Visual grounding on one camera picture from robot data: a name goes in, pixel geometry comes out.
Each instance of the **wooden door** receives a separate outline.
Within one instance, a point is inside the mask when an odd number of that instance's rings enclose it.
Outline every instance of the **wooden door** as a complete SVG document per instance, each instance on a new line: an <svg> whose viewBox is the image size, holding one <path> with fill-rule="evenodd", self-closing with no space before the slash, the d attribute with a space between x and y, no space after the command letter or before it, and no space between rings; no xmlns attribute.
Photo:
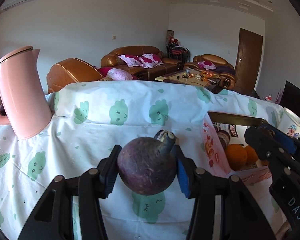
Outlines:
<svg viewBox="0 0 300 240"><path fill-rule="evenodd" d="M236 90L242 94L250 94L256 85L263 37L259 34L240 28L239 47L235 76L237 78Z"/></svg>

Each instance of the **cartoon character on cup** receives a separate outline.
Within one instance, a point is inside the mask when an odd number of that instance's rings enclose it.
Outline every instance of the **cartoon character on cup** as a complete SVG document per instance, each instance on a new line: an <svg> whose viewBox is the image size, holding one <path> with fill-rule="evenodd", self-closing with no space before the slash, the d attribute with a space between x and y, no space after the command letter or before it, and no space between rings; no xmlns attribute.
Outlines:
<svg viewBox="0 0 300 240"><path fill-rule="evenodd" d="M294 124L290 125L287 135L297 138L299 136L299 134L295 133L296 130L297 130L297 127Z"/></svg>

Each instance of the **pink floral pillow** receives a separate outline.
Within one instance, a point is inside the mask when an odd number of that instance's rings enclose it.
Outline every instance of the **pink floral pillow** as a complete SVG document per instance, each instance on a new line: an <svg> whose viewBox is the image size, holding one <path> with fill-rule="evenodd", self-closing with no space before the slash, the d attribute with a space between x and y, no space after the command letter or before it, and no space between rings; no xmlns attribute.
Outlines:
<svg viewBox="0 0 300 240"><path fill-rule="evenodd" d="M142 62L140 59L136 56L132 55L120 55L118 56L120 59L122 59L125 63L127 63L128 67L143 67Z"/></svg>
<svg viewBox="0 0 300 240"><path fill-rule="evenodd" d="M198 65L199 65L199 68L204 68L206 70L217 69L216 66L209 60L199 61Z"/></svg>
<svg viewBox="0 0 300 240"><path fill-rule="evenodd" d="M154 62L151 59L146 57L139 57L139 60L142 62L144 68L152 68L157 66L158 64L157 62Z"/></svg>
<svg viewBox="0 0 300 240"><path fill-rule="evenodd" d="M112 78L113 80L133 80L130 73L117 68L110 69L107 73L107 77Z"/></svg>
<svg viewBox="0 0 300 240"><path fill-rule="evenodd" d="M153 53L143 54L142 56L154 61L157 65L162 65L163 64L162 60L156 54L153 54Z"/></svg>

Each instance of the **pink tin box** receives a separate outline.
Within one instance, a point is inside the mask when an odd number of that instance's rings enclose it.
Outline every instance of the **pink tin box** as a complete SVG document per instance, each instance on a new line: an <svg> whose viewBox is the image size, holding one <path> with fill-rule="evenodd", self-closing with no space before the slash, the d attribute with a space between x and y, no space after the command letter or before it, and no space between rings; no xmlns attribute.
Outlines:
<svg viewBox="0 0 300 240"><path fill-rule="evenodd" d="M257 183L272 176L268 166L260 165L260 161L257 162L259 165L254 165L255 168L242 171L232 170L217 135L216 123L219 123L219 126L229 125L228 129L231 131L231 137L234 137L234 139L230 139L230 144L241 141L239 144L247 145L244 140L245 127L259 126L267 123L267 121L251 116L208 111L202 124L202 142L208 163L206 168L212 175L229 178L235 174L240 177L245 185Z"/></svg>

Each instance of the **kettle lid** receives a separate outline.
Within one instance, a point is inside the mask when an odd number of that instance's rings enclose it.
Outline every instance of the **kettle lid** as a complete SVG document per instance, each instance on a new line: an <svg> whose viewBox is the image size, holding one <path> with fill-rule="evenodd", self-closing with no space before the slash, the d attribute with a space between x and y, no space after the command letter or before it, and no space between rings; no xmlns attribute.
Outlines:
<svg viewBox="0 0 300 240"><path fill-rule="evenodd" d="M9 57L12 57L13 55L15 55L17 53L20 53L20 52L23 52L23 51L26 51L26 50L32 50L32 49L33 49L32 46L24 46L24 47L21 47L19 49L15 49L14 51L9 52L7 55L3 56L0 59L0 63L3 62L4 60L8 59Z"/></svg>

